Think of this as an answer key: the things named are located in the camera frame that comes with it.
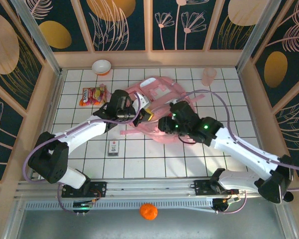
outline floral wallpaper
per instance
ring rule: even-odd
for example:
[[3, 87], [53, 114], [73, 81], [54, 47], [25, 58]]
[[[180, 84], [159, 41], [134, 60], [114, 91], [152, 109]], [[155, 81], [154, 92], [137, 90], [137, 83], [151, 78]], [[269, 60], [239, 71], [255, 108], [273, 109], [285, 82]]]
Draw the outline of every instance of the floral wallpaper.
[[152, 49], [203, 49], [215, 2], [153, 0]]
[[24, 2], [52, 51], [87, 51], [71, 0], [24, 0]]
[[42, 65], [0, 4], [0, 86], [27, 108]]
[[95, 51], [145, 50], [143, 0], [80, 0]]
[[267, 36], [268, 32], [270, 31], [271, 27], [273, 26], [274, 22], [276, 21], [277, 17], [279, 16], [281, 10], [283, 9], [283, 6], [285, 5], [287, 0], [281, 0], [279, 7], [275, 13], [275, 15], [273, 16], [273, 18], [271, 19], [267, 29], [265, 30], [264, 34], [262, 35], [261, 39], [259, 40], [258, 44], [256, 45], [253, 53], [251, 54], [251, 57], [254, 57], [259, 49], [259, 47], [261, 46], [261, 44], [263, 43], [264, 38]]
[[0, 180], [10, 158], [23, 117], [0, 98]]
[[276, 114], [276, 119], [289, 153], [299, 166], [299, 93]]
[[256, 62], [272, 106], [299, 81], [299, 0], [295, 0]]
[[225, 0], [211, 50], [242, 50], [268, 0]]

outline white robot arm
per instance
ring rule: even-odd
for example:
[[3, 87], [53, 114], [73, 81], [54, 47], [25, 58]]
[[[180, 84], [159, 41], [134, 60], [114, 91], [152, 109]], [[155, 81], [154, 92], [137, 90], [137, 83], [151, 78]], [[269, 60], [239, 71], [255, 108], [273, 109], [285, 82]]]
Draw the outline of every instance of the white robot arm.
[[[149, 100], [141, 94], [141, 113], [133, 121], [138, 124], [149, 119], [145, 109], [149, 106]], [[106, 133], [116, 126], [115, 123], [103, 122], [103, 120], [127, 121], [135, 117], [139, 107], [138, 101], [132, 103], [128, 93], [122, 90], [116, 90], [107, 105], [94, 112], [93, 115], [79, 125], [51, 135], [48, 132], [41, 134], [37, 145], [48, 141], [51, 138], [67, 134], [46, 147], [38, 150], [28, 165], [43, 176], [50, 183], [64, 183], [74, 189], [87, 189], [87, 182], [90, 179], [78, 170], [67, 166], [68, 155], [81, 144], [93, 137]], [[260, 150], [241, 138], [231, 136], [227, 128], [213, 118], [202, 118], [191, 109], [187, 102], [178, 102], [171, 106], [172, 117], [163, 117], [158, 122], [158, 128], [166, 133], [178, 134], [179, 136], [188, 135], [197, 143], [204, 143], [209, 147], [224, 151], [234, 157], [236, 160], [248, 166], [251, 172], [232, 172], [225, 169], [217, 169], [211, 177], [210, 186], [215, 193], [221, 193], [223, 190], [248, 190], [259, 192], [267, 200], [280, 203], [287, 192], [293, 177], [290, 169], [281, 169], [280, 166], [268, 163], [260, 156], [252, 153], [247, 148], [266, 156], [272, 161], [282, 161], [290, 163], [286, 155], [279, 158], [276, 155], [269, 154]]]

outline small box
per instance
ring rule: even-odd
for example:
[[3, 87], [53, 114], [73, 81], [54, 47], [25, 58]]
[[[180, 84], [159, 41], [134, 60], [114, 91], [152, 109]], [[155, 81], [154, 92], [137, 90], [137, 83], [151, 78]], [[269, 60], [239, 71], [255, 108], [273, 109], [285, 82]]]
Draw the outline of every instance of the small box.
[[118, 140], [109, 141], [109, 152], [108, 156], [119, 156], [119, 144]]

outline white tile floor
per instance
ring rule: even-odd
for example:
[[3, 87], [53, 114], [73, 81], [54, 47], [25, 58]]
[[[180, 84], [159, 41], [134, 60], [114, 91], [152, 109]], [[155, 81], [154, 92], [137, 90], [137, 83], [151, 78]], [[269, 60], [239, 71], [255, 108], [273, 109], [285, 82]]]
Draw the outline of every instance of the white tile floor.
[[[91, 70], [69, 70], [57, 109], [52, 132], [68, 129], [87, 119], [99, 106], [81, 107], [84, 87], [107, 86], [110, 92], [125, 89], [149, 76], [168, 76], [177, 80], [187, 92], [208, 89], [217, 92], [228, 104], [231, 128], [235, 134], [258, 147], [256, 134], [235, 68], [217, 68], [210, 87], [202, 85], [203, 68], [114, 69], [107, 76], [96, 76]], [[211, 116], [226, 125], [226, 112], [221, 102], [206, 94], [196, 103], [201, 117]], [[247, 171], [246, 166], [218, 150], [195, 144], [161, 144], [141, 133], [120, 135], [130, 126], [119, 125], [95, 137], [69, 155], [68, 165], [93, 179], [155, 178], [211, 176], [220, 167]], [[120, 141], [119, 156], [108, 156], [108, 140]]]

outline plastic cup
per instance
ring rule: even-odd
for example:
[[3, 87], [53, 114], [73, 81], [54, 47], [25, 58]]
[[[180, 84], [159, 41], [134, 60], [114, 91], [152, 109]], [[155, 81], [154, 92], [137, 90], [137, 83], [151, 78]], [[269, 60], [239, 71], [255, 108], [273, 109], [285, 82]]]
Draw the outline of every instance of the plastic cup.
[[207, 67], [203, 71], [203, 78], [201, 79], [201, 83], [204, 86], [210, 86], [211, 83], [213, 83], [213, 80], [215, 79], [217, 75], [217, 71], [214, 68]]

